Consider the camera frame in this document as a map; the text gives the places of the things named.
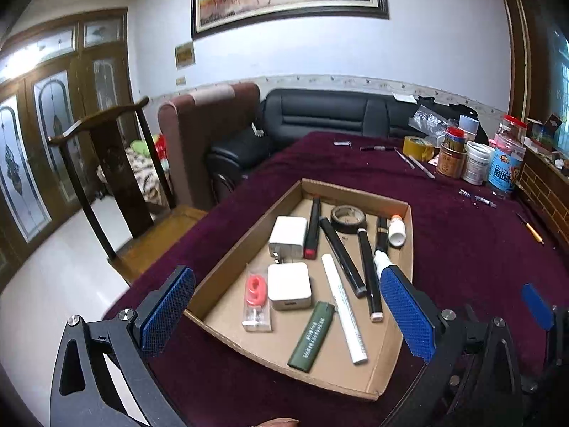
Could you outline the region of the gold tape red blue lid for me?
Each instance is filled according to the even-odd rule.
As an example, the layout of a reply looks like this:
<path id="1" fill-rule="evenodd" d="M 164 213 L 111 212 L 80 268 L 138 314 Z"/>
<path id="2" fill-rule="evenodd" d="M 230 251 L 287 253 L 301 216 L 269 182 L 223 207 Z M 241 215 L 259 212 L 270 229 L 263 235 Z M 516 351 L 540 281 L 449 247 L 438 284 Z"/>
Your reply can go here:
<path id="1" fill-rule="evenodd" d="M 465 132 L 454 126 L 449 126 L 443 138 L 443 145 L 452 151 L 463 152 L 466 144 Z"/>

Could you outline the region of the black slim pen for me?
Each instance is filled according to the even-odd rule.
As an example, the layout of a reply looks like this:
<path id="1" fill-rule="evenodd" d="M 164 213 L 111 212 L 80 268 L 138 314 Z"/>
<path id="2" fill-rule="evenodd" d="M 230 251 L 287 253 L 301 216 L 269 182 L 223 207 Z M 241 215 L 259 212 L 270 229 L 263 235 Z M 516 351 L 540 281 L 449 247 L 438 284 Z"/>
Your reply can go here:
<path id="1" fill-rule="evenodd" d="M 373 323 L 380 323 L 384 319 L 384 314 L 376 266 L 367 236 L 367 230 L 363 227 L 359 228 L 357 236 L 363 264 L 363 273 L 366 277 L 369 318 Z"/>

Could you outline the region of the green lighter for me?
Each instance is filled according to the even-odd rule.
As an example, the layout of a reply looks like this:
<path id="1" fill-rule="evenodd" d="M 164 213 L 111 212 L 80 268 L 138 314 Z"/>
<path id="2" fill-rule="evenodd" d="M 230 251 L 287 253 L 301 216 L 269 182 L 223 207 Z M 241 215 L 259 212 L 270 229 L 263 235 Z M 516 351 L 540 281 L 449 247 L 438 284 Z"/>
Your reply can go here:
<path id="1" fill-rule="evenodd" d="M 287 361 L 293 369 L 309 373 L 330 329 L 336 308 L 327 302 L 317 302 L 303 333 Z"/>

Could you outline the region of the yellow tape roll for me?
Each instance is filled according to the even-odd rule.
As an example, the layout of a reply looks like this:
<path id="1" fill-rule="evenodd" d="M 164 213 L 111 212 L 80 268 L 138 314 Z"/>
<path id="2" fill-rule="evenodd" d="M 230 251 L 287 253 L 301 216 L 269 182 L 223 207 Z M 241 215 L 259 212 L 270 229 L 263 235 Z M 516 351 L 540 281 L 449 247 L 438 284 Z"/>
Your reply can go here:
<path id="1" fill-rule="evenodd" d="M 426 162 L 434 157 L 435 148 L 423 138 L 406 136 L 402 153 L 409 158 L 413 157 L 420 162 Z"/>

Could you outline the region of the red item plastic package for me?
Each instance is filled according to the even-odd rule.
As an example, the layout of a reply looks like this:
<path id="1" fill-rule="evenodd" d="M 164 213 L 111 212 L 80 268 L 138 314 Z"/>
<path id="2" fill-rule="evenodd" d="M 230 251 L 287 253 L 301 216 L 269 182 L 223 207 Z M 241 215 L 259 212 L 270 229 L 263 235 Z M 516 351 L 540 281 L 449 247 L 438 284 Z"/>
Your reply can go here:
<path id="1" fill-rule="evenodd" d="M 254 271 L 247 273 L 241 325 L 249 333 L 272 332 L 266 273 Z"/>

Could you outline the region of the white cube charger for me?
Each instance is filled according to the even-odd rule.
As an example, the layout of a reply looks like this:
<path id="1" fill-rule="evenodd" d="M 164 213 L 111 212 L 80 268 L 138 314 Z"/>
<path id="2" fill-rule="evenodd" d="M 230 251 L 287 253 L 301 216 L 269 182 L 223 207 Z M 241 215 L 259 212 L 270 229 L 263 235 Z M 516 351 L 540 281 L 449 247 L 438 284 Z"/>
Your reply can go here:
<path id="1" fill-rule="evenodd" d="M 267 279 L 268 298 L 274 310 L 303 310 L 312 305 L 313 291 L 306 263 L 269 265 Z"/>

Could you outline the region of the white thin pen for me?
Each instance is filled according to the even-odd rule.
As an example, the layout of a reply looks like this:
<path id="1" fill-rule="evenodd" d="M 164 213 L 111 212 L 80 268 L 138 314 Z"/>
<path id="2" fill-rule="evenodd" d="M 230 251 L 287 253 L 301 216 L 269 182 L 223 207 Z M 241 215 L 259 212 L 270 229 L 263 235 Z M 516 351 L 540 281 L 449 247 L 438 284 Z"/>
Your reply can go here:
<path id="1" fill-rule="evenodd" d="M 398 148 L 394 148 L 393 150 L 412 170 L 416 170 L 416 165 L 409 159 L 409 157 L 405 156 Z"/>

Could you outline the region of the white power adapter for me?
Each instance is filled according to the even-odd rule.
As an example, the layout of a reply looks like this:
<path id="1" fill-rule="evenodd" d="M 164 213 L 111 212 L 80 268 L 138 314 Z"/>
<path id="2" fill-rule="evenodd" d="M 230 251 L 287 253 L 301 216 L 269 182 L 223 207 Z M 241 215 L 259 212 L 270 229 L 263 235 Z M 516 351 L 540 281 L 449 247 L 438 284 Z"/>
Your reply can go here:
<path id="1" fill-rule="evenodd" d="M 268 240 L 269 253 L 276 260 L 304 257 L 308 221 L 304 217 L 279 216 Z"/>

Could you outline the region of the red lid clear jar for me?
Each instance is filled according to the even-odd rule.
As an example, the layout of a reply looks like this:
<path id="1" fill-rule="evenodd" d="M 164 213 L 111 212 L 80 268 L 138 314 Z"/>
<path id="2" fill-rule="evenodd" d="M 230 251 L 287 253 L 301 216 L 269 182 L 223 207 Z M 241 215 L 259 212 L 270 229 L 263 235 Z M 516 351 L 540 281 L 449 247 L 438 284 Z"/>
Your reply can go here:
<path id="1" fill-rule="evenodd" d="M 503 136 L 511 141 L 523 143 L 527 135 L 527 124 L 511 115 L 504 114 L 496 132 L 496 136 Z"/>

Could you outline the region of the blue label clear jar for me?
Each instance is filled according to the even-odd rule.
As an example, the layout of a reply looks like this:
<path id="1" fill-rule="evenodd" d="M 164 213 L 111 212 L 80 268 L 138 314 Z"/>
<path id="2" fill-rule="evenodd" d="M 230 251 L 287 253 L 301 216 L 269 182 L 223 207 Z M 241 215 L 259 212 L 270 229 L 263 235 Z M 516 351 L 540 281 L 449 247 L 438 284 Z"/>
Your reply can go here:
<path id="1" fill-rule="evenodd" d="M 495 150 L 490 164 L 488 183 L 503 199 L 511 196 L 521 168 L 526 149 L 518 141 L 497 134 Z"/>

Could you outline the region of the dark wooden chair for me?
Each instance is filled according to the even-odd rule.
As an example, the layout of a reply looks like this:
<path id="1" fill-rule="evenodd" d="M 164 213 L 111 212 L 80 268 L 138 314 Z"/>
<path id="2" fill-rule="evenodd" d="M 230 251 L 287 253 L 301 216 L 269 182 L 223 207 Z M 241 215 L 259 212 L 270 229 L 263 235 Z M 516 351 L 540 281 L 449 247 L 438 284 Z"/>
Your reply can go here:
<path id="1" fill-rule="evenodd" d="M 49 147 L 58 148 L 61 152 L 74 192 L 97 240 L 107 254 L 108 262 L 127 283 L 134 283 L 206 216 L 206 211 L 184 204 L 179 205 L 176 202 L 145 119 L 144 108 L 148 103 L 149 98 L 145 96 L 136 103 L 114 106 L 97 112 L 76 121 L 66 131 L 48 139 Z M 156 217 L 152 216 L 150 206 L 144 200 L 119 134 L 119 118 L 130 113 L 136 115 L 142 129 L 149 147 L 152 166 L 156 170 L 158 182 L 164 190 L 168 203 L 168 206 L 161 209 Z M 70 156 L 71 141 L 82 133 L 87 133 L 91 137 L 107 185 L 132 236 L 132 239 L 118 250 L 112 247 L 99 224 Z"/>

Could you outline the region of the yellow black pen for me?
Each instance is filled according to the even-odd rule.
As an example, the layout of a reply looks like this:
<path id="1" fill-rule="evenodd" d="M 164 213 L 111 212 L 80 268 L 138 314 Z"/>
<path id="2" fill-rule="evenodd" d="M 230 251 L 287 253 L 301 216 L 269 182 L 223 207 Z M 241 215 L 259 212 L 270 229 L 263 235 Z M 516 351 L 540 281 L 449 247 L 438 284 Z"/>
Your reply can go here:
<path id="1" fill-rule="evenodd" d="M 544 240 L 543 240 L 542 236 L 536 231 L 536 229 L 533 228 L 531 226 L 531 224 L 528 221 L 526 221 L 520 213 L 517 213 L 516 216 L 520 220 L 521 224 L 528 229 L 528 231 L 531 233 L 531 235 L 535 239 L 535 241 L 538 244 L 543 245 Z"/>

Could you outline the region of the white plastic tub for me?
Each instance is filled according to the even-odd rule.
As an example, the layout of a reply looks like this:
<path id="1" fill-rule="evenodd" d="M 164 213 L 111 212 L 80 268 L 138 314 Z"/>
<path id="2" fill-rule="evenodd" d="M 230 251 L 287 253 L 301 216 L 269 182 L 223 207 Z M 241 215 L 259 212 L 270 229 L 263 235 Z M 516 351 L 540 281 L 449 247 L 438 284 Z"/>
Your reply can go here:
<path id="1" fill-rule="evenodd" d="M 487 144 L 468 141 L 462 174 L 463 180 L 475 186 L 482 185 L 488 176 L 493 153 L 493 148 Z"/>

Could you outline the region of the white tube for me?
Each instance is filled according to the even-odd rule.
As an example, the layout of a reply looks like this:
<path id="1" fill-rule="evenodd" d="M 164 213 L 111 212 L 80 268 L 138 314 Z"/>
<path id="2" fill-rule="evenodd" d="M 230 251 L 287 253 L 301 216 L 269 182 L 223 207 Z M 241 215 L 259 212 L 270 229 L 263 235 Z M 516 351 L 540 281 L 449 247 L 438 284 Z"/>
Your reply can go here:
<path id="1" fill-rule="evenodd" d="M 343 330 L 351 362 L 354 365 L 366 363 L 368 360 L 366 347 L 363 344 L 363 338 L 340 279 L 340 274 L 336 269 L 335 260 L 329 253 L 325 253 L 321 257 L 321 261 L 332 296 L 336 303 L 336 311 L 340 317 L 340 325 Z"/>

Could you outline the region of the black leather sofa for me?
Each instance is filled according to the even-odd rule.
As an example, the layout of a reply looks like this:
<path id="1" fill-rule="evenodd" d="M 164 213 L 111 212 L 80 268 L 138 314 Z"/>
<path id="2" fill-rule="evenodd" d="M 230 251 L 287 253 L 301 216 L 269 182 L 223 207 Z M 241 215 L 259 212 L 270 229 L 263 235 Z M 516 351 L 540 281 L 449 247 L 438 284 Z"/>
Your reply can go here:
<path id="1" fill-rule="evenodd" d="M 204 161 L 213 196 L 222 201 L 273 154 L 312 132 L 333 132 L 368 138 L 424 137 L 408 125 L 421 106 L 457 124 L 462 116 L 478 118 L 466 104 L 443 105 L 433 97 L 415 104 L 390 95 L 307 89 L 275 89 L 242 130 L 211 144 Z"/>

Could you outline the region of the black marker red cap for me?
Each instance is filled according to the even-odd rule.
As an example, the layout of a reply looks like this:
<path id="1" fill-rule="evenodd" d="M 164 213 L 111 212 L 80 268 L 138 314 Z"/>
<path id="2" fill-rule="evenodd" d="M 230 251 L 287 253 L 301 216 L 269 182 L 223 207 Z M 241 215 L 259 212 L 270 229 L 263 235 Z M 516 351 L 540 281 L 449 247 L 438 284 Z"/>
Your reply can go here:
<path id="1" fill-rule="evenodd" d="M 317 258 L 320 214 L 321 214 L 320 197 L 314 197 L 312 208 L 310 209 L 309 226 L 304 245 L 305 259 L 313 260 Z"/>

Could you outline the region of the black gold lipstick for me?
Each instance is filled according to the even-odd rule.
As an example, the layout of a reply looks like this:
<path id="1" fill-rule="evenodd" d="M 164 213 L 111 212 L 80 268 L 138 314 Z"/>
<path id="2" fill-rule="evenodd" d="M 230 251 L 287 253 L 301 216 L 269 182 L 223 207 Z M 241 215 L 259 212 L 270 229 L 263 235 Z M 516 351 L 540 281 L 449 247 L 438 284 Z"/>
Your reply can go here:
<path id="1" fill-rule="evenodd" d="M 378 217 L 376 223 L 376 240 L 375 250 L 387 253 L 389 250 L 389 226 L 388 219 L 385 217 Z"/>

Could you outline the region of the wooden side cabinet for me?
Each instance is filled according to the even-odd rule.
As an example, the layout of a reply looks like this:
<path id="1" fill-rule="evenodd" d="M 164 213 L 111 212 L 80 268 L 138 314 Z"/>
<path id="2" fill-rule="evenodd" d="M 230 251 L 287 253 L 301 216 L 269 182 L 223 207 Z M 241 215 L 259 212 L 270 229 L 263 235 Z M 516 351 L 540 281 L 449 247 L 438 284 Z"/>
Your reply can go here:
<path id="1" fill-rule="evenodd" d="M 527 149 L 518 186 L 546 227 L 568 250 L 568 178 L 541 154 Z"/>

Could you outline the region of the cardboard tray box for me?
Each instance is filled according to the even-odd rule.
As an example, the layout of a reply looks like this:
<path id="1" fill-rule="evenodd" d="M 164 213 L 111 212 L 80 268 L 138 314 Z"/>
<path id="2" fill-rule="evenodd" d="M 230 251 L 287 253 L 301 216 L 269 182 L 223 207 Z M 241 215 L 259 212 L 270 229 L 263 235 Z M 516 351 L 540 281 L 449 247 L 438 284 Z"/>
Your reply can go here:
<path id="1" fill-rule="evenodd" d="M 336 277 L 352 310 L 350 319 L 360 340 L 339 316 L 314 357 L 313 365 L 289 365 L 314 307 L 332 304 L 325 268 L 336 265 L 324 235 L 313 259 L 301 256 L 300 235 L 308 230 L 313 198 L 325 217 L 339 205 L 353 205 L 367 216 L 367 236 L 376 240 L 376 222 L 398 216 L 406 240 L 390 247 L 390 260 L 407 278 L 413 276 L 413 218 L 410 204 L 331 183 L 302 179 L 279 198 L 200 283 L 188 315 L 202 329 L 241 355 L 279 373 L 322 389 L 365 400 L 377 400 L 393 374 L 402 334 L 390 310 L 373 319 L 367 299 L 355 296 L 340 267 Z"/>

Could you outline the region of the brown label jar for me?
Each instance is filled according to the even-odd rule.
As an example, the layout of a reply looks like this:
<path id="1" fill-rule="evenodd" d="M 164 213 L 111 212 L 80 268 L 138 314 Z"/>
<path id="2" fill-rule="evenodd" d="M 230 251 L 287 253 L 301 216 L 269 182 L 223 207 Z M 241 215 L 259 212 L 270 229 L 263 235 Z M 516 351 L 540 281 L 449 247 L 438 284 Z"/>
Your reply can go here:
<path id="1" fill-rule="evenodd" d="M 464 151 L 455 151 L 442 144 L 438 155 L 437 172 L 448 178 L 461 178 L 465 160 Z"/>

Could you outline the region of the black marker grey cap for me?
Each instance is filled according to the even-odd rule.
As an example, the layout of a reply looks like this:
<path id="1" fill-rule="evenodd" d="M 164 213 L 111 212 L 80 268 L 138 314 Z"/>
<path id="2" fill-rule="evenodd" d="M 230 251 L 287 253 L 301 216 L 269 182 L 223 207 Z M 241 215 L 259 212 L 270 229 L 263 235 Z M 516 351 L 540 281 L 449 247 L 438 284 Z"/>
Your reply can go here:
<path id="1" fill-rule="evenodd" d="M 337 235 L 336 230 L 326 217 L 319 218 L 319 225 L 323 230 L 325 237 L 331 246 L 332 252 L 336 256 L 336 259 L 343 270 L 344 276 L 346 276 L 355 296 L 357 298 L 363 298 L 367 294 L 367 287 L 365 286 L 355 263 L 347 252 L 347 249 L 345 249 L 340 237 Z"/>

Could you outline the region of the white small bottle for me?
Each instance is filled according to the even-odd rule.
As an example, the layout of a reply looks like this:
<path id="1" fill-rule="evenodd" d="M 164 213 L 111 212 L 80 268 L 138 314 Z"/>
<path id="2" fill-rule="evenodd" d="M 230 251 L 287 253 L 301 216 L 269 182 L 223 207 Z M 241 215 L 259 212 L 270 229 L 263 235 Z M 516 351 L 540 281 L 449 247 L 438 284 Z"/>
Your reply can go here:
<path id="1" fill-rule="evenodd" d="M 398 214 L 394 214 L 390 218 L 388 227 L 388 239 L 390 245 L 397 249 L 401 248 L 406 242 L 406 226 L 404 220 Z"/>

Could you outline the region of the black tape roll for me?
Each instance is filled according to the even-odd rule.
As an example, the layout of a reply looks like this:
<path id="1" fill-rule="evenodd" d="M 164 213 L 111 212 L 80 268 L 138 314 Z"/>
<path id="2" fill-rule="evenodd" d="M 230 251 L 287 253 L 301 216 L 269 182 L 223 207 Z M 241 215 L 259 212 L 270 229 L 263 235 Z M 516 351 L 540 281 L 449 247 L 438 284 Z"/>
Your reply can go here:
<path id="1" fill-rule="evenodd" d="M 331 210 L 331 224 L 338 232 L 356 234 L 367 227 L 367 215 L 354 205 L 337 205 Z"/>

